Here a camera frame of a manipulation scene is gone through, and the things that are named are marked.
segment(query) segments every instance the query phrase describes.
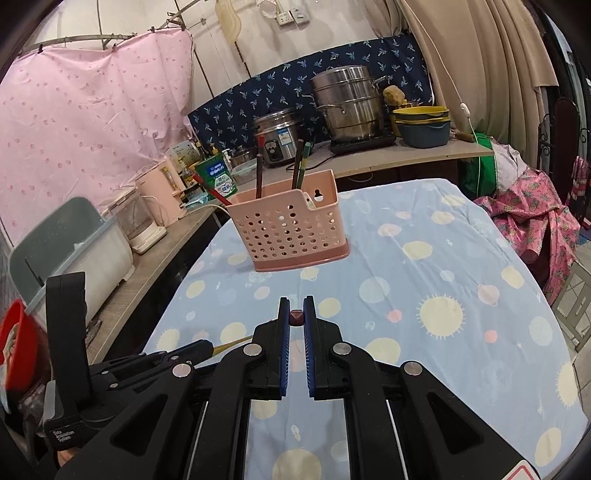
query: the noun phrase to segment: power outlet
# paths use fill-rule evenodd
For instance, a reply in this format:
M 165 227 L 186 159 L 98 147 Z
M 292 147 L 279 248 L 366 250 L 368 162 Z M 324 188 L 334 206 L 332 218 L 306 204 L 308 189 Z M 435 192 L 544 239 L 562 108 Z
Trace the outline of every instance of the power outlet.
M 280 14 L 277 14 L 276 20 L 280 27 L 294 22 L 294 19 L 289 12 L 281 12 Z
M 297 25 L 302 25 L 310 21 L 308 14 L 300 8 L 292 8 L 290 13 Z

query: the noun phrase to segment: pink curtain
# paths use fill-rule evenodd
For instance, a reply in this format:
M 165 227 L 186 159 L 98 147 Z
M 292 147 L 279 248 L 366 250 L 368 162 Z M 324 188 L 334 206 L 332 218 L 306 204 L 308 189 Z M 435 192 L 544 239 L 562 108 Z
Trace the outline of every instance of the pink curtain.
M 0 217 L 12 243 L 71 197 L 108 200 L 186 139 L 190 80 L 179 28 L 15 61 L 0 85 Z

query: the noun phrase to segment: blue tablecloth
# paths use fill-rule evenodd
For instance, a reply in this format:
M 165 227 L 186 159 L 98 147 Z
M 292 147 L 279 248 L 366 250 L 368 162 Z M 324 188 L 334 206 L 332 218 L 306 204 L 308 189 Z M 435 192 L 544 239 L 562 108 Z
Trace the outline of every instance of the blue tablecloth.
M 319 317 L 379 361 L 426 366 L 538 469 L 578 444 L 587 418 L 560 327 L 486 213 L 445 180 L 339 194 L 350 255 L 256 273 L 228 222 L 191 269 L 146 346 L 251 335 L 313 295 Z M 348 479 L 341 401 L 314 402 L 303 332 L 291 329 L 287 397 L 253 402 L 246 480 Z

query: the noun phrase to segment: wooden counter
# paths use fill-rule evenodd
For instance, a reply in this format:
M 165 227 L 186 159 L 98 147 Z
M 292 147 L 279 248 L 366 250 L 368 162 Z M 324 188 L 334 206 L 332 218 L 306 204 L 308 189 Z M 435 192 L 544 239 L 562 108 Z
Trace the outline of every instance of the wooden counter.
M 329 158 L 332 153 L 329 150 L 330 144 L 321 145 L 309 158 L 307 168 L 318 165 Z M 335 178 L 349 177 L 360 173 L 376 172 L 388 168 L 403 167 L 441 160 L 457 160 L 460 158 L 481 157 L 492 155 L 492 151 L 477 143 L 467 143 L 461 140 L 452 139 L 443 147 L 436 148 L 412 148 L 406 145 L 395 145 L 393 147 L 368 150 L 351 155 L 335 157 L 314 171 L 332 170 Z M 263 183 L 290 179 L 292 172 L 286 171 L 285 167 L 266 168 L 263 172 Z M 249 190 L 256 187 L 256 181 L 252 180 L 240 186 L 241 190 Z
M 166 236 L 146 253 L 134 253 L 135 272 L 128 281 L 121 282 L 96 314 L 102 324 L 86 349 L 90 364 L 103 361 L 141 299 L 178 251 L 213 212 L 214 207 L 189 213 L 169 226 Z

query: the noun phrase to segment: navy blue fabric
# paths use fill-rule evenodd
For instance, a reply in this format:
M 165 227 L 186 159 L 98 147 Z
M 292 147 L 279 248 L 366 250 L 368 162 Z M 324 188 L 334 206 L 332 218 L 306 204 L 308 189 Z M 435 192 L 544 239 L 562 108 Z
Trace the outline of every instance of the navy blue fabric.
M 388 76 L 407 100 L 431 105 L 427 66 L 410 33 L 377 38 L 313 53 L 284 63 L 236 85 L 189 114 L 200 140 L 222 148 L 255 145 L 253 120 L 271 112 L 295 107 L 304 119 L 304 133 L 314 142 L 329 140 L 323 116 L 310 98 L 310 79 L 325 70 L 345 65 L 367 65 L 376 78 Z

